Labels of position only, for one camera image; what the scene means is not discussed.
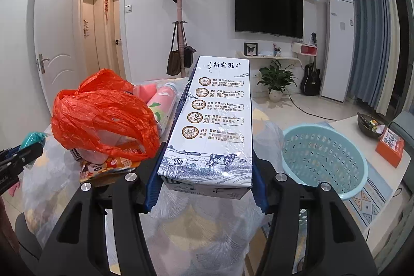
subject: red plastic bag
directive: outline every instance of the red plastic bag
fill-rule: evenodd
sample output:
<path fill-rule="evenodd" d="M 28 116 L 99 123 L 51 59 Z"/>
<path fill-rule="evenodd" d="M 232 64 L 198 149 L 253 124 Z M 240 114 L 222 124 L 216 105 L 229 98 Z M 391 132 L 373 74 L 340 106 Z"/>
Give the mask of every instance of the red plastic bag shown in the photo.
<path fill-rule="evenodd" d="M 79 88 L 63 90 L 53 103 L 52 132 L 70 150 L 83 148 L 132 161 L 152 158 L 159 148 L 154 113 L 132 93 L 134 86 L 110 69 L 102 69 Z M 126 152 L 100 142 L 98 130 L 107 130 L 138 140 L 144 153 Z"/>

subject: orange box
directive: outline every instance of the orange box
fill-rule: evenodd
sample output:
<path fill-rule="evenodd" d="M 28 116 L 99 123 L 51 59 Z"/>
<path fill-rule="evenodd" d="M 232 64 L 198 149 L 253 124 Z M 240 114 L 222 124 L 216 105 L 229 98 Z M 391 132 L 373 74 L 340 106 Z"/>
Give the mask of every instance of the orange box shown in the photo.
<path fill-rule="evenodd" d="M 388 128 L 381 135 L 380 141 L 375 149 L 375 151 L 395 168 L 401 161 L 403 150 L 404 140 Z"/>

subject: dark bowl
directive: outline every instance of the dark bowl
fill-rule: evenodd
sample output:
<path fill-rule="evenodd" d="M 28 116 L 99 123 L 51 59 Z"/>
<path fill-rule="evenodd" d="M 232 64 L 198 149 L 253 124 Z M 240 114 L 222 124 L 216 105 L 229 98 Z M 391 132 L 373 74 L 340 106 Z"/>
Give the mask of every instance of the dark bowl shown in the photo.
<path fill-rule="evenodd" d="M 370 128 L 366 127 L 364 123 L 362 123 L 362 119 L 360 118 L 360 116 L 364 116 L 368 121 L 374 120 L 374 118 L 369 115 L 359 114 L 358 115 L 358 126 L 364 135 L 370 138 L 378 139 L 381 135 L 379 133 L 372 131 Z"/>

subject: black bag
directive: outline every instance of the black bag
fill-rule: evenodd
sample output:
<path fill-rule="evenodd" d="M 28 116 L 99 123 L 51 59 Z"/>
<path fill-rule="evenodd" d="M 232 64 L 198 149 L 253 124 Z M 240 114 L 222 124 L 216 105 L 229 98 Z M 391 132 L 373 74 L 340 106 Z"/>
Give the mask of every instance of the black bag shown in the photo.
<path fill-rule="evenodd" d="M 184 36 L 184 67 L 190 68 L 193 64 L 193 53 L 196 53 L 197 51 L 191 46 L 187 45 L 186 32 L 184 31 L 184 23 L 181 22 L 181 25 L 183 26 Z"/>
<path fill-rule="evenodd" d="M 177 29 L 177 24 L 178 22 L 175 22 L 173 41 L 171 43 L 171 51 L 170 51 L 170 56 L 168 58 L 168 65 L 167 65 L 167 74 L 171 76 L 178 75 L 181 72 L 181 57 L 180 57 L 180 50 L 178 49 L 178 44 L 179 44 L 178 37 L 177 37 L 177 50 L 173 51 L 175 30 Z"/>

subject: white door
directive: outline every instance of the white door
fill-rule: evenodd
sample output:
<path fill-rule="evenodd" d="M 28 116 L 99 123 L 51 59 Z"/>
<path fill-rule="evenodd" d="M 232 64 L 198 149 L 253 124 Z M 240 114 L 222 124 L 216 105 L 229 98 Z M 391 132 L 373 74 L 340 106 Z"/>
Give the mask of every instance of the white door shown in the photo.
<path fill-rule="evenodd" d="M 355 18 L 352 0 L 329 0 L 328 54 L 321 96 L 345 101 L 351 75 Z"/>
<path fill-rule="evenodd" d="M 94 16 L 95 0 L 83 0 L 83 40 L 85 50 L 86 70 L 88 76 L 99 71 L 97 42 L 95 36 L 95 16 Z"/>
<path fill-rule="evenodd" d="M 113 22 L 115 26 L 115 40 L 118 40 L 118 44 L 116 45 L 116 55 L 119 65 L 119 74 L 121 78 L 126 79 L 124 58 L 122 56 L 121 27 L 119 25 L 119 0 L 113 0 Z"/>
<path fill-rule="evenodd" d="M 52 111 L 56 94 L 76 89 L 82 80 L 73 40 L 72 0 L 35 0 L 34 46 L 43 93 Z"/>

